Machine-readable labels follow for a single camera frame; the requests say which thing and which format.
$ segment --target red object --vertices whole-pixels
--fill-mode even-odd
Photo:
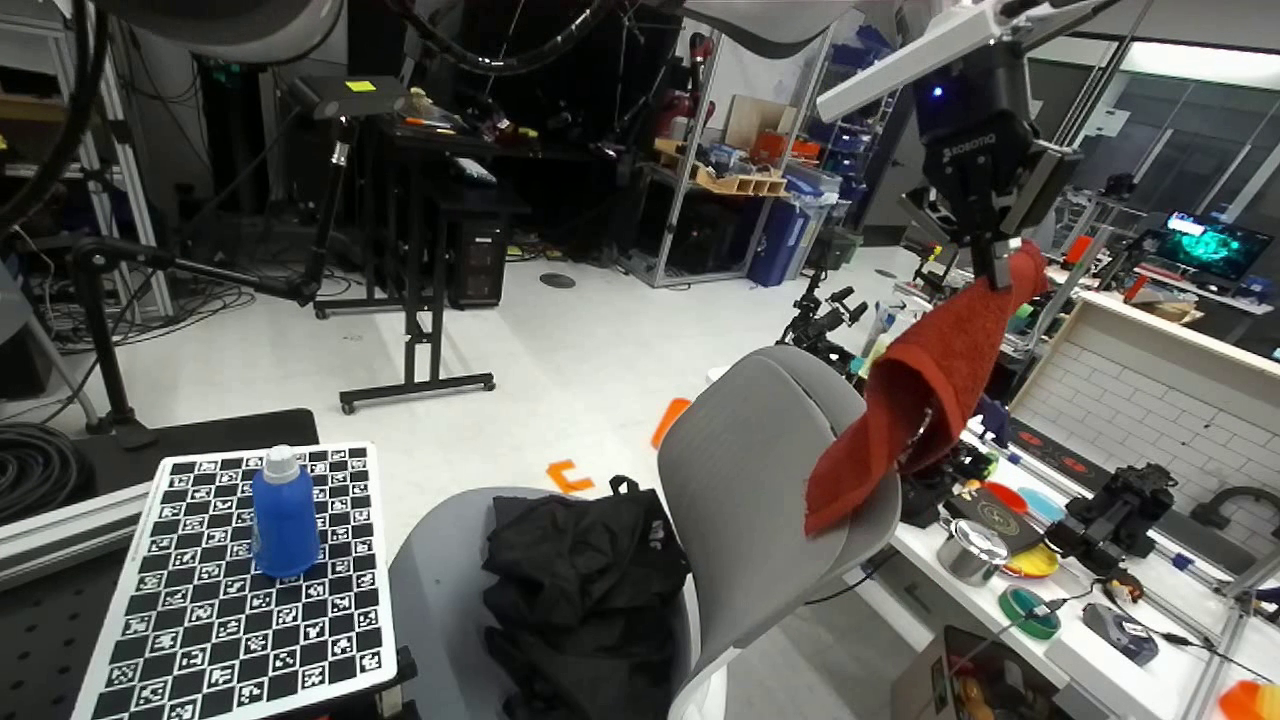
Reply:
[[[1002,291],[974,282],[889,343],[870,363],[867,414],[837,437],[809,476],[809,535],[849,526],[876,495],[929,410],[933,426],[902,467],[934,466],[954,445],[987,387],[1008,316],[1039,291],[1045,258],[1024,243],[1008,258]]]
[[[1008,508],[1012,517],[1029,517],[1029,499],[1024,499],[1014,489],[987,481],[983,491],[987,491],[1001,508]]]
[[[1130,272],[1130,282],[1124,290],[1124,303],[1130,303],[1144,290],[1147,290],[1147,277]]]
[[[1084,266],[1088,247],[1093,247],[1093,238],[1075,238],[1062,253],[1062,266],[1069,268]]]

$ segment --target orange object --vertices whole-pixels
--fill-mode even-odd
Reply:
[[[1024,499],[1014,489],[1008,489],[1008,483],[983,483],[983,491],[987,491],[1001,508],[1008,508],[1012,517],[1029,517],[1029,499]]]
[[[817,141],[796,141],[793,146],[793,156],[798,160],[798,163],[817,163],[817,156],[821,156],[824,150],[817,146]],[[758,163],[758,169],[777,169],[777,163],[784,163],[784,156],[787,156],[787,131],[754,131],[754,146],[751,146],[751,151],[746,151],[746,160],[751,163]]]
[[[974,282],[889,343],[870,363],[867,414],[809,474],[809,535],[849,526],[897,467],[929,467],[954,445],[987,387],[1008,316],[1039,291],[1045,258],[1024,243],[1008,258],[1008,290]]]
[[[577,495],[577,491],[596,489],[590,476],[570,476],[570,474],[577,474],[570,459],[549,466],[549,481],[553,481],[565,495]]]
[[[787,137],[784,131],[754,131],[754,146],[751,146],[751,163],[784,163],[784,151],[787,151]]]
[[[821,156],[824,156],[824,146],[817,146],[817,141],[793,146],[793,160],[798,160],[798,163],[817,163]]]
[[[672,397],[672,405],[667,405],[662,419],[655,419],[647,445],[661,447],[689,410],[691,410],[689,397]]]
[[[1130,282],[1124,283],[1124,303],[1130,303],[1134,295],[1144,295],[1147,277],[1130,272]]]
[[[1224,720],[1280,720],[1280,687],[1261,682],[1231,686],[1214,710]]]
[[[1062,266],[1069,268],[1084,266],[1088,247],[1093,247],[1093,238],[1075,238],[1062,253]]]

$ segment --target black and white pattern board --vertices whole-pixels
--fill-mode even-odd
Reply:
[[[273,718],[395,677],[379,454],[295,454],[318,517],[318,564],[301,580],[251,569],[264,454],[158,466],[75,718]]]

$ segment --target gray chair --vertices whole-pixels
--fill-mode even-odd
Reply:
[[[803,535],[803,481],[817,456],[862,414],[862,399],[821,362],[796,350],[758,350],[730,363],[667,434],[661,481],[691,564],[689,686],[672,718],[710,686],[736,647],[746,647],[803,596],[889,544],[901,489],[838,531]],[[495,720],[503,673],[485,652],[480,572],[493,495],[533,489],[475,489],[447,495],[402,542],[391,564],[395,638],[414,657],[410,702],[424,718]]]

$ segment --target chair backrest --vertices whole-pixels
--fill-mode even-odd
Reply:
[[[751,644],[890,535],[897,481],[849,528],[803,535],[809,474],[861,414],[856,387],[817,357],[758,350],[667,434],[661,481],[696,580],[696,666]]]

